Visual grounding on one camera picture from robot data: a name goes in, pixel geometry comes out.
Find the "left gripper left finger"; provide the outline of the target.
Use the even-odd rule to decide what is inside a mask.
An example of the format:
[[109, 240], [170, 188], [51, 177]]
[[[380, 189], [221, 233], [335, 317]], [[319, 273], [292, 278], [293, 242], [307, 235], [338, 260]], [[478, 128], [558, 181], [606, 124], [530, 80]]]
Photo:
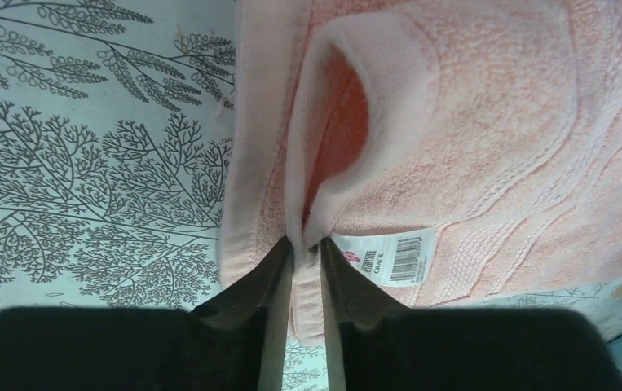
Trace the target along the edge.
[[278, 390], [292, 246], [194, 310], [0, 311], [0, 390]]

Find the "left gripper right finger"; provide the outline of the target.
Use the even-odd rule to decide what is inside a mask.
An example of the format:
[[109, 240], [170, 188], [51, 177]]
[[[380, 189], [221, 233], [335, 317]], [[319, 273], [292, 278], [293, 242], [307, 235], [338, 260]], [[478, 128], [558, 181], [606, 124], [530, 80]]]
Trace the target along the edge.
[[554, 308], [410, 309], [319, 245], [331, 390], [622, 390], [596, 327]]

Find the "pink towel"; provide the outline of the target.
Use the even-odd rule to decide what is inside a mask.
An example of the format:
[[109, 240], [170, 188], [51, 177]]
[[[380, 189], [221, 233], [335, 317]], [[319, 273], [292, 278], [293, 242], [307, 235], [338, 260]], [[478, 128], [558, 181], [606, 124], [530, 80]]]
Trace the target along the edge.
[[223, 285], [294, 246], [293, 334], [324, 335], [320, 259], [421, 240], [409, 306], [622, 279], [622, 1], [241, 1]]

